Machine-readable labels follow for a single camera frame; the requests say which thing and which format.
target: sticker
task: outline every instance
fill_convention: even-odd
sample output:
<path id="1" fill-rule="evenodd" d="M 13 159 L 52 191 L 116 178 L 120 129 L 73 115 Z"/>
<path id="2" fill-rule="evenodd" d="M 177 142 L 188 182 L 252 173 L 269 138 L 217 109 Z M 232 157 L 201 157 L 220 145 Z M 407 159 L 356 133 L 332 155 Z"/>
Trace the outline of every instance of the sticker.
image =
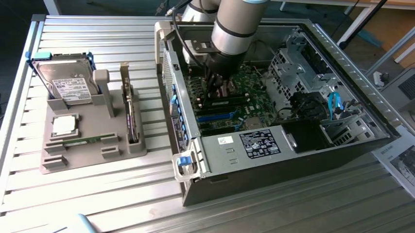
<path id="1" fill-rule="evenodd" d="M 226 144 L 226 143 L 232 143 L 233 139 L 232 139 L 232 136 L 226 136 L 226 137 L 218 137 L 217 141 L 218 141 L 218 144 L 222 145 L 222 144 Z"/>
<path id="2" fill-rule="evenodd" d="M 84 78 L 52 80 L 64 101 L 90 99 Z"/>
<path id="3" fill-rule="evenodd" d="M 65 144 L 65 147 L 70 147 L 70 146 L 76 146 L 76 145 L 82 145 L 82 144 L 86 144 L 86 143 L 88 143 L 86 141 L 73 142 L 73 143 Z"/>
<path id="4" fill-rule="evenodd" d="M 269 130 L 242 133 L 238 136 L 250 159 L 280 153 Z"/>

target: circuit board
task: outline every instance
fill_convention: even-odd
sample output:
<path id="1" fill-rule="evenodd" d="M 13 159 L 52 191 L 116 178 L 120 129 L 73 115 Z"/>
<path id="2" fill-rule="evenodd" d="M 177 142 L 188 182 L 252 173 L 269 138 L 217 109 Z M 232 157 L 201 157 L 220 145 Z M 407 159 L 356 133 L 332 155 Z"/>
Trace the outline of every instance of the circuit board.
<path id="1" fill-rule="evenodd" d="M 228 97 L 212 100 L 210 106 L 206 104 L 210 100 L 204 101 L 204 78 L 188 76 L 184 81 L 202 136 L 262 128 L 273 122 L 273 104 L 253 67 L 241 65 L 238 72 L 230 76 Z M 229 117 L 214 119 L 225 114 Z"/>

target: cable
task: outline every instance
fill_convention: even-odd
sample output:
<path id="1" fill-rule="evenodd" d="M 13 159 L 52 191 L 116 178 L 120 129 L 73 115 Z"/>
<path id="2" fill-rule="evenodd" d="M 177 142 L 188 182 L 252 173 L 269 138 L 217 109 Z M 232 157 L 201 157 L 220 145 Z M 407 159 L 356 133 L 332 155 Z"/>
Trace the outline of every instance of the cable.
<path id="1" fill-rule="evenodd" d="M 176 14 L 177 14 L 177 10 L 180 10 L 180 8 L 182 8 L 192 0 L 188 0 L 184 4 L 177 4 L 178 7 L 173 7 L 173 13 L 172 13 L 172 19 L 173 19 L 173 27 L 174 27 L 174 31 L 176 31 L 176 35 L 177 35 L 177 38 L 180 40 L 180 43 L 181 43 L 181 46 L 185 50 L 185 52 L 188 53 L 190 59 L 194 61 L 196 65 L 200 67 L 200 68 L 204 68 L 204 65 L 198 62 L 198 60 L 196 59 L 194 55 L 192 54 L 192 52 L 189 51 L 189 48 L 182 40 L 182 37 L 181 37 L 181 34 L 180 34 L 180 31 L 178 31 L 178 27 L 177 27 L 177 22 L 176 22 Z"/>
<path id="2" fill-rule="evenodd" d="M 338 25 L 337 25 L 337 27 L 336 27 L 336 29 L 334 29 L 334 31 L 332 32 L 332 34 L 330 34 L 330 36 L 329 37 L 332 37 L 333 35 L 334 35 L 334 33 L 336 33 L 336 31 L 337 31 L 337 29 L 338 29 L 338 27 L 341 26 L 341 24 L 344 23 L 344 21 L 345 21 L 345 19 L 346 19 L 346 17 L 348 17 L 348 15 L 349 15 L 349 13 L 352 12 L 352 10 L 354 9 L 354 7 L 356 7 L 356 5 L 357 5 L 357 3 L 360 2 L 360 0 L 356 0 L 356 2 L 354 2 L 354 4 L 353 4 L 353 6 L 350 7 L 350 10 L 348 11 L 348 13 L 345 14 L 345 16 L 342 17 L 342 19 L 341 19 L 341 22 L 338 23 Z"/>

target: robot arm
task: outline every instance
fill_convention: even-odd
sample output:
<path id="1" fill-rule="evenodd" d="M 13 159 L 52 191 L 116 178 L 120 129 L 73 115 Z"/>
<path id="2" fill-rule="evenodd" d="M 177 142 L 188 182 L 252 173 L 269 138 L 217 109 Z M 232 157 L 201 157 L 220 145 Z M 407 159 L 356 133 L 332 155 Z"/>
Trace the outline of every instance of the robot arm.
<path id="1" fill-rule="evenodd" d="M 210 44 L 217 52 L 206 55 L 209 90 L 221 89 L 237 71 L 266 8 L 268 0 L 193 0 L 185 8 L 182 21 L 213 21 Z"/>

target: aluminum workbench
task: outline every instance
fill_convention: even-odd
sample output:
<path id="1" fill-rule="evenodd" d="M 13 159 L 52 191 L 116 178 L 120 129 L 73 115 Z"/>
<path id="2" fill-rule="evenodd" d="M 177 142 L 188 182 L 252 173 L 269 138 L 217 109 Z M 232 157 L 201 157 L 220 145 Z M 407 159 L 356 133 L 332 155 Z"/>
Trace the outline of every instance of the aluminum workbench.
<path id="1" fill-rule="evenodd" d="M 46 90 L 22 54 L 0 132 L 0 232 L 45 232 L 46 224 L 72 213 L 85 214 L 98 232 L 415 232 L 413 199 L 370 155 L 336 170 L 181 207 L 153 61 L 160 20 L 37 16 L 30 23 L 22 52 L 89 50 L 96 68 L 110 72 L 110 88 L 120 87 L 118 63 L 129 62 L 149 152 L 40 174 Z"/>

